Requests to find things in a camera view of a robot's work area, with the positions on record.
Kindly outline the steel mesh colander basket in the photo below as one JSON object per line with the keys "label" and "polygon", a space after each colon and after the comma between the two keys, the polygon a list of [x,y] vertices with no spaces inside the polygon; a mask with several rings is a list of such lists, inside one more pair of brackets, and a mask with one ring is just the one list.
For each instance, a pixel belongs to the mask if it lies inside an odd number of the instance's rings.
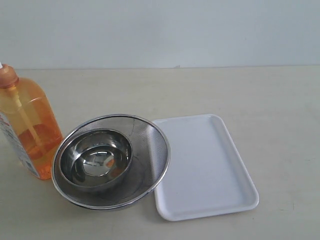
{"label": "steel mesh colander basket", "polygon": [[[61,174],[58,163],[71,137],[93,129],[112,129],[124,134],[131,142],[133,160],[122,182],[99,192],[75,189]],[[151,193],[165,176],[170,163],[170,145],[154,123],[130,114],[110,114],[90,119],[73,129],[58,147],[51,175],[54,187],[71,203],[91,210],[113,211],[133,205]]]}

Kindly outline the small stainless steel bowl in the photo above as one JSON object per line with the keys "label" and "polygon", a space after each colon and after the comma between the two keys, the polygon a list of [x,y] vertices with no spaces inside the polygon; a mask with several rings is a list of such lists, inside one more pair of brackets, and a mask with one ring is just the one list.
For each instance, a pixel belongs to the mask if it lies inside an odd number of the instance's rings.
{"label": "small stainless steel bowl", "polygon": [[121,132],[98,128],[67,141],[59,170],[75,189],[85,193],[107,191],[119,185],[133,161],[133,147]]}

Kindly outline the orange pump soap bottle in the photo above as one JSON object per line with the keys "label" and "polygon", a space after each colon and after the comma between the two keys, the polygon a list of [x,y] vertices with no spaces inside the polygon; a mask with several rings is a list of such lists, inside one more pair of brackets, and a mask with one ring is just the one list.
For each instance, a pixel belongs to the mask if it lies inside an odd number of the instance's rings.
{"label": "orange pump soap bottle", "polygon": [[43,89],[0,65],[0,128],[21,163],[38,179],[51,178],[54,154],[63,136]]}

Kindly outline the white rectangular plastic tray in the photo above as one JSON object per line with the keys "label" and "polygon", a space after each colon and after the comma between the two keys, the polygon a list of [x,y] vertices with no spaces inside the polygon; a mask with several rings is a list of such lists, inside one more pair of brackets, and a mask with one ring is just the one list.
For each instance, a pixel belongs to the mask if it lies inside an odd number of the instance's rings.
{"label": "white rectangular plastic tray", "polygon": [[155,189],[168,221],[249,211],[258,191],[224,121],[214,114],[155,120],[170,145],[170,163]]}

